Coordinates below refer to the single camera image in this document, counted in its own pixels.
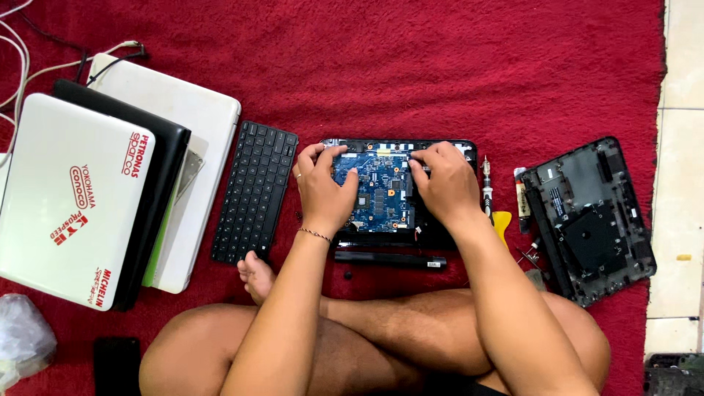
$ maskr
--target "hand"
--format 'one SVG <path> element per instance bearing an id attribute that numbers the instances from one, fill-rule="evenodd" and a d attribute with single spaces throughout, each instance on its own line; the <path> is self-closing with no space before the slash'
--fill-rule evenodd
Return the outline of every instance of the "hand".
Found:
<path id="1" fill-rule="evenodd" d="M 323 143 L 312 144 L 303 149 L 293 170 L 303 205 L 303 228 L 330 239 L 349 220 L 357 199 L 357 168 L 347 172 L 342 187 L 330 176 L 332 159 L 345 151 L 347 146 L 325 149 Z"/>
<path id="2" fill-rule="evenodd" d="M 408 165 L 420 196 L 430 213 L 446 228 L 462 226 L 478 215 L 486 218 L 479 206 L 477 176 L 457 147 L 440 142 L 426 150 L 414 151 L 411 156 L 414 159 Z M 416 160 L 430 167 L 430 178 Z"/>

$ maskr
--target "knee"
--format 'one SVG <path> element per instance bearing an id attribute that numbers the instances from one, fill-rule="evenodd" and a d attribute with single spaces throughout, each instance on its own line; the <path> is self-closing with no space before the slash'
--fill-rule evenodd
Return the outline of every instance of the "knee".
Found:
<path id="1" fill-rule="evenodd" d="M 606 336 L 591 315 L 574 302 L 551 293 L 543 293 L 543 298 L 572 342 L 585 372 L 601 389 L 611 362 Z"/>
<path id="2" fill-rule="evenodd" d="M 139 368 L 143 395 L 214 395 L 256 309 L 226 304 L 190 309 L 171 319 Z"/>

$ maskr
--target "white laptop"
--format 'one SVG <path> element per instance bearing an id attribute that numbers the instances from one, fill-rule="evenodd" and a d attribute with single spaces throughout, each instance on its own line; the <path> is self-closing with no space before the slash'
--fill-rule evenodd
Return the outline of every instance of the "white laptop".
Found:
<path id="1" fill-rule="evenodd" d="M 96 55 L 90 74 L 115 59 Z M 90 88 L 191 130 L 189 150 L 203 159 L 203 167 L 171 207 L 156 272 L 148 282 L 180 293 L 190 281 L 241 106 L 224 94 L 127 61 L 110 67 Z"/>
<path id="2" fill-rule="evenodd" d="M 0 207 L 0 276 L 110 309 L 154 143 L 117 118 L 28 96 Z"/>

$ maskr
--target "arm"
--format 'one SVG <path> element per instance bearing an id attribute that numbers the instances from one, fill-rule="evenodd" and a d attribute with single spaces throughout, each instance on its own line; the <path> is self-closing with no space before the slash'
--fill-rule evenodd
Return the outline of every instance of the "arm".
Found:
<path id="1" fill-rule="evenodd" d="M 420 195 L 447 227 L 474 292 L 479 338 L 513 395 L 597 395 L 567 335 L 479 207 L 479 185 L 447 142 L 413 157 Z"/>
<path id="2" fill-rule="evenodd" d="M 328 238 L 349 219 L 357 172 L 343 187 L 330 177 L 334 156 L 346 146 L 306 147 L 294 166 L 303 205 L 303 228 Z M 313 366 L 318 308 L 329 243 L 299 231 L 269 297 L 254 318 L 227 374 L 221 395 L 304 395 Z"/>

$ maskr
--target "crossed legs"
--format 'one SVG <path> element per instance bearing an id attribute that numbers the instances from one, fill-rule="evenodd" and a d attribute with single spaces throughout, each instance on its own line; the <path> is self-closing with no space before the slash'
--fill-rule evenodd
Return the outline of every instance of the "crossed legs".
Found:
<path id="1" fill-rule="evenodd" d="M 240 272 L 261 304 L 275 280 L 271 269 L 248 255 Z M 604 335 L 577 305 L 549 293 L 543 298 L 601 388 L 610 360 Z M 142 394 L 219 395 L 256 312 L 214 304 L 174 317 L 144 355 Z M 320 316 L 309 395 L 418 394 L 433 371 L 479 376 L 479 383 L 508 393 L 482 349 L 471 290 L 360 302 L 323 297 Z"/>

